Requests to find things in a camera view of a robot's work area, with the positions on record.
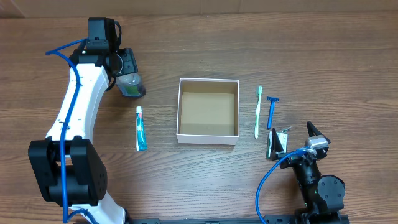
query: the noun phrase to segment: wood grain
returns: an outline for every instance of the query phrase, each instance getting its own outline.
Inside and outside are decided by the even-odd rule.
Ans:
[[[112,197],[134,218],[256,217],[254,195],[273,162],[266,157],[263,101],[278,96],[273,125],[289,131],[289,149],[307,137],[305,122],[331,139],[322,174],[346,184],[352,223],[398,222],[398,14],[273,13],[115,17],[122,47],[132,47],[147,95],[105,94],[94,145]],[[44,52],[87,35],[87,19],[0,20],[0,223],[61,223],[44,202],[27,157],[43,139],[67,88],[68,67]],[[66,49],[70,54],[73,49]],[[175,137],[178,79],[239,79],[241,137],[235,147],[183,145]],[[149,150],[135,150],[135,107],[144,107]],[[261,195],[264,214],[302,205],[290,169],[277,170]]]

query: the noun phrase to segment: toothbrush head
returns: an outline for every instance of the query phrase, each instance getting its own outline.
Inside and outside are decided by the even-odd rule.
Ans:
[[[261,96],[261,95],[262,95],[262,86],[261,86],[261,85],[259,85],[259,86],[257,87],[257,95],[258,95],[258,96]]]

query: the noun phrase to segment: table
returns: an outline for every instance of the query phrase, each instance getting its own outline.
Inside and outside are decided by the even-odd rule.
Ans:
[[[266,160],[269,102],[254,139],[256,87],[280,98],[273,127],[303,145],[311,120],[330,140],[322,174],[346,184],[352,223],[398,222],[398,13],[328,12],[114,17],[134,50],[147,94],[106,93],[94,146],[108,192],[133,218],[256,217]],[[68,66],[45,56],[87,36],[87,18],[0,20],[0,223],[61,223],[43,200],[27,157],[44,139],[67,88]],[[67,55],[73,48],[64,50]],[[241,137],[235,147],[182,145],[175,136],[178,79],[239,79]],[[149,149],[135,151],[136,106]],[[303,207],[291,169],[265,183],[263,214]]]

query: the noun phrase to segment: toothpaste tube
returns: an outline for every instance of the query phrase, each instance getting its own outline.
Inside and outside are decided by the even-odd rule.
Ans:
[[[137,106],[136,110],[136,148],[137,151],[146,150],[147,142],[145,139],[144,118],[142,117],[142,107]]]

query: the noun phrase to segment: box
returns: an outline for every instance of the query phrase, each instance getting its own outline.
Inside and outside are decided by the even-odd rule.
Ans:
[[[181,78],[178,143],[229,144],[239,139],[239,80]]]

